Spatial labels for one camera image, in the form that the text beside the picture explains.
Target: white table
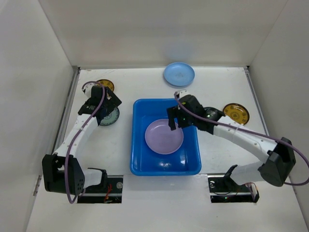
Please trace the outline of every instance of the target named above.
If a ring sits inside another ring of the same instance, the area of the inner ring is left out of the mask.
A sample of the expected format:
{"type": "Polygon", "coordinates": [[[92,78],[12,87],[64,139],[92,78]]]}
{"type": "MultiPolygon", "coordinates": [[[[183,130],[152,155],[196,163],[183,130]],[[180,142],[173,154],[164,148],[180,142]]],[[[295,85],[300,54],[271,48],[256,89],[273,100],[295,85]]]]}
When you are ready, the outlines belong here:
{"type": "MultiPolygon", "coordinates": [[[[196,78],[187,87],[204,106],[222,109],[236,102],[250,113],[248,128],[263,131],[254,98],[243,68],[194,67],[196,78]]],[[[98,127],[86,144],[82,167],[106,169],[109,175],[124,175],[121,204],[73,204],[65,194],[45,191],[40,185],[28,232],[141,232],[141,231],[280,231],[305,232],[294,191],[257,182],[260,200],[253,203],[211,203],[207,183],[210,173],[225,173],[234,164],[257,158],[221,138],[198,131],[202,170],[196,176],[134,176],[129,169],[132,107],[141,98],[172,98],[175,88],[163,79],[164,68],[83,70],[80,74],[67,127],[86,101],[80,91],[84,82],[109,79],[122,100],[118,121],[98,127]]]]}

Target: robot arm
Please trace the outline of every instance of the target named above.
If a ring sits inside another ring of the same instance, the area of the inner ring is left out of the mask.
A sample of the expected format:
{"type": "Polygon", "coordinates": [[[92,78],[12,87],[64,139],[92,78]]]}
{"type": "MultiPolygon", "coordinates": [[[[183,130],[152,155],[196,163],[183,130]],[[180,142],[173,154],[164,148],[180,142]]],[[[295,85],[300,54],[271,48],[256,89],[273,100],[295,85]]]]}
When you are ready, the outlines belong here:
{"type": "MultiPolygon", "coordinates": [[[[265,180],[278,187],[284,184],[284,181],[296,163],[292,149],[270,139],[239,131],[239,128],[245,127],[233,121],[222,111],[212,107],[204,108],[199,104],[196,97],[189,95],[185,90],[179,91],[178,94],[180,103],[190,112],[219,123],[235,126],[236,129],[200,120],[188,114],[180,106],[175,106],[167,109],[171,130],[176,129],[174,121],[176,118],[180,128],[191,125],[196,126],[199,130],[207,131],[212,135],[225,138],[237,144],[259,159],[256,163],[244,166],[232,166],[225,174],[226,182],[232,180],[237,185],[243,185],[248,182],[265,180]]],[[[286,138],[282,138],[282,140],[292,144],[286,138]]]]}
{"type": "MultiPolygon", "coordinates": [[[[81,129],[84,122],[86,122],[89,116],[99,106],[99,102],[103,97],[102,87],[94,84],[87,85],[84,89],[84,93],[89,97],[89,99],[79,110],[73,129],[70,131],[61,146],[52,155],[45,155],[42,160],[44,185],[47,191],[66,193],[64,164],[69,144],[76,136],[77,132],[81,129]]],[[[100,185],[104,188],[106,187],[106,170],[95,168],[82,170],[78,162],[78,158],[88,138],[100,124],[101,120],[105,116],[108,116],[114,108],[120,104],[121,101],[117,98],[117,96],[108,87],[105,87],[103,104],[75,138],[74,144],[70,150],[68,163],[70,194],[77,196],[82,193],[83,189],[92,185],[100,185]]]]}

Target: blue rectangular container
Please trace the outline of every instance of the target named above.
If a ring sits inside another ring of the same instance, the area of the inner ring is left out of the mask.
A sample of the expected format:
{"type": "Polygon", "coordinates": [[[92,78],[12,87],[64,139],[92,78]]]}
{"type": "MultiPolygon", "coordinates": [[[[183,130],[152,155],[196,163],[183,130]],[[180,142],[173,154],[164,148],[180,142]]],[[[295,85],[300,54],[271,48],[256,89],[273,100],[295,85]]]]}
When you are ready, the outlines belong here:
{"type": "Polygon", "coordinates": [[[183,129],[183,144],[172,154],[160,155],[146,144],[147,127],[158,119],[168,118],[167,108],[175,105],[174,99],[139,99],[134,103],[130,159],[134,175],[195,175],[200,172],[196,127],[183,129]]]}

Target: white wall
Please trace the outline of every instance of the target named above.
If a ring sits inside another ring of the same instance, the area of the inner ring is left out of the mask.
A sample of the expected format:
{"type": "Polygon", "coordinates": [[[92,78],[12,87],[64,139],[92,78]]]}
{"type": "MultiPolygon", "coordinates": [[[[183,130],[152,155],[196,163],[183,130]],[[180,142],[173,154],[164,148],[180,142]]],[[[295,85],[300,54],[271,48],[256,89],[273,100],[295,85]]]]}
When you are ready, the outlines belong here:
{"type": "MultiPolygon", "coordinates": [[[[272,135],[285,136],[309,158],[309,1],[289,0],[250,66],[254,88],[272,135]]],[[[309,170],[296,154],[293,182],[309,170]]],[[[309,185],[296,188],[309,225],[309,185]]]]}
{"type": "Polygon", "coordinates": [[[37,0],[0,0],[0,31],[0,231],[20,232],[73,72],[37,0]]]}
{"type": "Polygon", "coordinates": [[[72,65],[249,65],[287,0],[40,0],[72,65]]]}

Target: metal bolt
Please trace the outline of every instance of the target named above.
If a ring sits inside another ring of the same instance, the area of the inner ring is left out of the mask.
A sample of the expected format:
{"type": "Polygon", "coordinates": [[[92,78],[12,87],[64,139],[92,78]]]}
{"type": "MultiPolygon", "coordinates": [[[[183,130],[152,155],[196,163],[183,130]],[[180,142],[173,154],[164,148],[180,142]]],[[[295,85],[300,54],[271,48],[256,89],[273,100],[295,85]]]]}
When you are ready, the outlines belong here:
{"type": "Polygon", "coordinates": [[[211,188],[211,189],[213,189],[214,187],[215,187],[215,182],[213,181],[213,180],[211,180],[210,182],[209,182],[209,187],[211,188]]]}
{"type": "Polygon", "coordinates": [[[122,189],[122,186],[123,186],[122,182],[118,182],[118,183],[116,184],[116,187],[117,187],[118,189],[122,189]]]}

